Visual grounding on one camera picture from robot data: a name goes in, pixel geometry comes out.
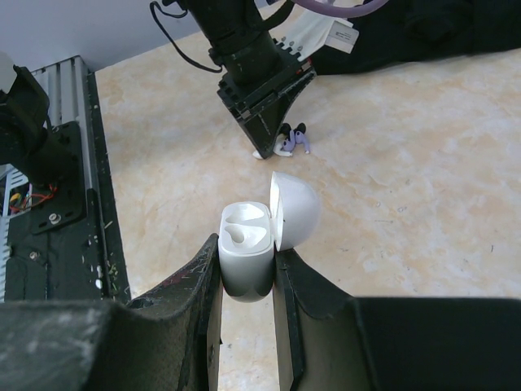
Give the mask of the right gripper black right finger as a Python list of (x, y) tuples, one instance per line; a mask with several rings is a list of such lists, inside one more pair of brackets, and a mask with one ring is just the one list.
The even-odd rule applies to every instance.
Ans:
[(520, 302), (354, 297), (293, 250), (275, 256), (283, 390), (517, 390)]

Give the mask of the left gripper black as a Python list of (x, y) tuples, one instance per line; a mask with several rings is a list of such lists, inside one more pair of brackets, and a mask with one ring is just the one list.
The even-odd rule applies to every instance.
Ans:
[(272, 156), (276, 138), (288, 112), (302, 91), (316, 77), (310, 59), (300, 60), (300, 52), (273, 39), (278, 62), (259, 81), (237, 85), (229, 74), (218, 84), (217, 95), (239, 123), (254, 148)]

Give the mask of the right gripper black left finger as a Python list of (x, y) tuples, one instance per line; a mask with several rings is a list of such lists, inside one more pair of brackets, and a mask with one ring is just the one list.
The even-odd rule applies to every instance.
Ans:
[(215, 390), (223, 287), (217, 235), (130, 303), (1, 307), (4, 390)]

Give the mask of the white earbud charging case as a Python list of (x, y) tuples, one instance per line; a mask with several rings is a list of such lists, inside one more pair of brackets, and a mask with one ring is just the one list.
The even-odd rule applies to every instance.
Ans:
[(274, 283), (275, 253), (312, 236), (321, 202), (306, 181), (272, 172), (269, 203), (243, 201), (221, 213), (218, 257), (226, 293), (239, 302), (266, 297)]

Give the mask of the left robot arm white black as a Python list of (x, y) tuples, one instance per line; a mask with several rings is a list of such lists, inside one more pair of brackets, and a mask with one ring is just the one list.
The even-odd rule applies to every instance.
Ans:
[(180, 1), (179, 18), (192, 15), (208, 39), (220, 73), (217, 94), (260, 157), (274, 153), (284, 119), (298, 95), (315, 78), (309, 59), (286, 48), (270, 30), (291, 14), (284, 2), (263, 19), (253, 1)]

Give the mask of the black earbud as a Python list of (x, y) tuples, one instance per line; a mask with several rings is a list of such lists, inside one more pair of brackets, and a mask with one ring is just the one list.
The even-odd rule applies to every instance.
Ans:
[(292, 128), (288, 123), (283, 123), (282, 128), (280, 130), (280, 134), (283, 134), (286, 139), (290, 138), (290, 131), (293, 130), (295, 133), (300, 131), (302, 134), (306, 133), (306, 125), (305, 123), (299, 123), (295, 128)]

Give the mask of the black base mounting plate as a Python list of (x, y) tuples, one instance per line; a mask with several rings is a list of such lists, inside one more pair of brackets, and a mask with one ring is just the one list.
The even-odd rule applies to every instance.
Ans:
[(27, 183), (9, 201), (7, 301), (114, 300), (130, 288), (99, 97), (87, 76), (95, 188), (85, 187), (81, 129), (52, 125), (50, 100), (24, 67), (1, 88), (1, 162)]

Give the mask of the black printed cloth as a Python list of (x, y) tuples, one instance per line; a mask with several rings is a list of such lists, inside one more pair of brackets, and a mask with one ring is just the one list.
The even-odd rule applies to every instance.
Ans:
[(359, 32), (352, 52), (319, 49), (311, 57), (317, 74), (372, 72), (520, 47), (518, 1), (390, 1), (352, 23)]

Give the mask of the aluminium rail front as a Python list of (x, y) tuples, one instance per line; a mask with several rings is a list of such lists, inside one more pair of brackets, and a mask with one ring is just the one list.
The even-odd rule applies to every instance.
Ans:
[(80, 126), (83, 172), (87, 189), (95, 188), (88, 74), (88, 68), (80, 56), (33, 71), (37, 82), (49, 97), (51, 124), (76, 121)]

